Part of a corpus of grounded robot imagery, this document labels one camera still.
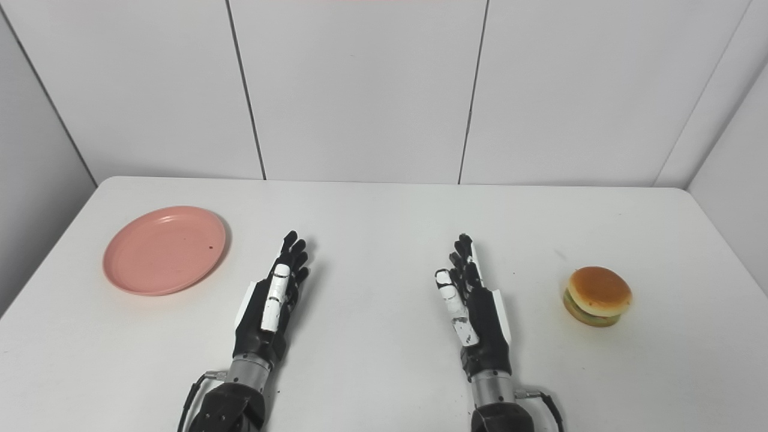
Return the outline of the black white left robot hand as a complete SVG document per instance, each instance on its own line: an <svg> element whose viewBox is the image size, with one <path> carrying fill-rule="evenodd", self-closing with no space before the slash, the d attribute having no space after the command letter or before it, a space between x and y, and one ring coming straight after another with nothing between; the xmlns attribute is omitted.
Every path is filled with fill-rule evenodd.
<svg viewBox="0 0 768 432"><path fill-rule="evenodd" d="M300 299L301 284L309 276L309 254L304 239L291 230L267 277L253 286L235 330L233 357L258 356L272 368L286 352L286 329Z"/></svg>

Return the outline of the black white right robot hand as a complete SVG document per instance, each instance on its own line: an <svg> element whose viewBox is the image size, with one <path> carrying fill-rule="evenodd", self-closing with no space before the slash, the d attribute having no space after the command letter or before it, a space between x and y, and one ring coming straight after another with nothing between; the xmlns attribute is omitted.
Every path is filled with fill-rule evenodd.
<svg viewBox="0 0 768 432"><path fill-rule="evenodd" d="M508 326L499 316L502 302L486 287L472 238L461 233L449 255L452 267L434 273L453 329L461 343L461 366L468 379L483 371L511 373Z"/></svg>

